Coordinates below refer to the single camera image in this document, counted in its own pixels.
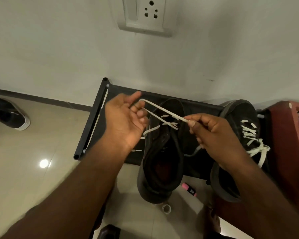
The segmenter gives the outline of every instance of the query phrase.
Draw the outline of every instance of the hand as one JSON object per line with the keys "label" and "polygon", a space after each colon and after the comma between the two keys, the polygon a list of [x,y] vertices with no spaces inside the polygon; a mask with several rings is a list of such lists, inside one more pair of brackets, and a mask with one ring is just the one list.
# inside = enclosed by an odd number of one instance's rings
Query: hand
{"label": "hand", "polygon": [[189,120],[189,132],[223,169],[230,171],[251,161],[226,119],[204,113],[184,118]]}
{"label": "hand", "polygon": [[141,96],[137,91],[131,96],[119,94],[105,105],[106,137],[113,148],[119,147],[128,153],[140,140],[147,127],[147,112],[142,109],[144,101],[131,104]]}

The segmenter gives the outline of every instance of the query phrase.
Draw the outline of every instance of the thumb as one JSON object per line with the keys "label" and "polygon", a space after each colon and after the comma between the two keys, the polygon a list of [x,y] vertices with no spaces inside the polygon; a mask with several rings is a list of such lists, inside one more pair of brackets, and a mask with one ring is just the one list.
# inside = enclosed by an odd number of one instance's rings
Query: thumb
{"label": "thumb", "polygon": [[208,131],[206,128],[204,128],[203,125],[201,125],[197,121],[189,120],[188,126],[192,129],[192,131],[195,133],[195,135],[201,139],[201,141],[203,143],[210,135],[210,131]]}

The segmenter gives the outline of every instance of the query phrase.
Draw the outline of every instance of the right hand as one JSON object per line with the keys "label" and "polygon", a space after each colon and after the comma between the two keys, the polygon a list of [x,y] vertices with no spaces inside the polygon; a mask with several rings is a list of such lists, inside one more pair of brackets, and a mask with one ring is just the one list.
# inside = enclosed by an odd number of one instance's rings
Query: right hand
{"label": "right hand", "polygon": [[223,169],[237,169],[251,160],[226,119],[205,113],[184,118],[189,120],[189,132]]}

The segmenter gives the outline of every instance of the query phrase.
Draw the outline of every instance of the fingernail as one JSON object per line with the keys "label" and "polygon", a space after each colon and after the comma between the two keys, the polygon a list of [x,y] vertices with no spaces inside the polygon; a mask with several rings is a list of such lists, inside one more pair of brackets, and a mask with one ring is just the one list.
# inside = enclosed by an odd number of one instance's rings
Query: fingernail
{"label": "fingernail", "polygon": [[188,125],[189,125],[189,127],[193,127],[195,125],[195,121],[194,120],[189,120]]}

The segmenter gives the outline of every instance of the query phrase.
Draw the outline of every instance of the black sneaker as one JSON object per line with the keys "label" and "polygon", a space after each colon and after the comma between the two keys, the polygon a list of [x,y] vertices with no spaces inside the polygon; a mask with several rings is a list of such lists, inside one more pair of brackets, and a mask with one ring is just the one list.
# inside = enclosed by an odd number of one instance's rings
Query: black sneaker
{"label": "black sneaker", "polygon": [[[220,117],[224,117],[229,122],[246,152],[261,168],[270,148],[264,145],[262,139],[259,138],[260,122],[253,105],[246,100],[233,101],[225,106]],[[222,199],[229,202],[241,201],[234,179],[216,162],[214,162],[210,173],[210,183],[213,190]]]}
{"label": "black sneaker", "polygon": [[[183,105],[177,99],[167,100],[160,106],[181,117],[185,116]],[[160,109],[155,109],[153,113],[174,126],[180,123]],[[153,115],[149,117],[149,126],[144,132],[145,148],[137,188],[143,199],[152,204],[166,201],[182,181],[184,154],[179,145],[178,133],[178,130]]]}
{"label": "black sneaker", "polygon": [[30,119],[15,104],[0,98],[0,122],[23,131],[30,126]]}

